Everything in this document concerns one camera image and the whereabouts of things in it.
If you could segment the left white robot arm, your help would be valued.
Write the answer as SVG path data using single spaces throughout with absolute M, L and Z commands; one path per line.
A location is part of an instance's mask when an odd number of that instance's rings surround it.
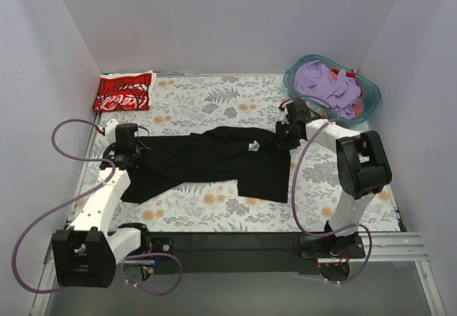
M 146 258 L 152 249 L 148 229 L 129 223 L 109 234 L 109 224 L 124 192 L 131 184 L 129 172 L 136 169 L 142 148 L 135 123 L 111 119 L 104 129 L 110 144 L 99 166 L 99 188 L 65 230 L 56 231 L 51 245 L 56 278 L 64 287 L 108 287 L 116 266 L 129 255 Z

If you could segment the black t-shirt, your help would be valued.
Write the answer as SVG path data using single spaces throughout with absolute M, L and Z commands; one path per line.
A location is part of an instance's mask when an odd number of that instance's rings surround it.
M 287 203 L 291 156 L 276 134 L 221 126 L 187 136 L 143 136 L 137 168 L 129 171 L 127 203 L 144 203 L 182 183 L 236 180 L 238 195 Z

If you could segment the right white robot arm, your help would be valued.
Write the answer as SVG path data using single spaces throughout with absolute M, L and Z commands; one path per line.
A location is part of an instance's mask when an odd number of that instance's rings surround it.
M 392 181 L 392 171 L 380 135 L 375 131 L 352 131 L 335 121 L 313 117 L 302 99 L 288 99 L 278 109 L 283 120 L 276 123 L 278 146 L 296 149 L 305 140 L 291 184 L 291 207 L 298 229 L 312 238 L 324 238 L 324 251 L 331 257 L 343 255 L 349 248 L 348 239 L 362 228 L 361 218 L 368 206 L 386 185 Z M 327 222 L 324 233 L 311 233 L 298 219 L 296 210 L 296 184 L 299 168 L 311 144 L 336 154 L 341 196 L 336 209 Z

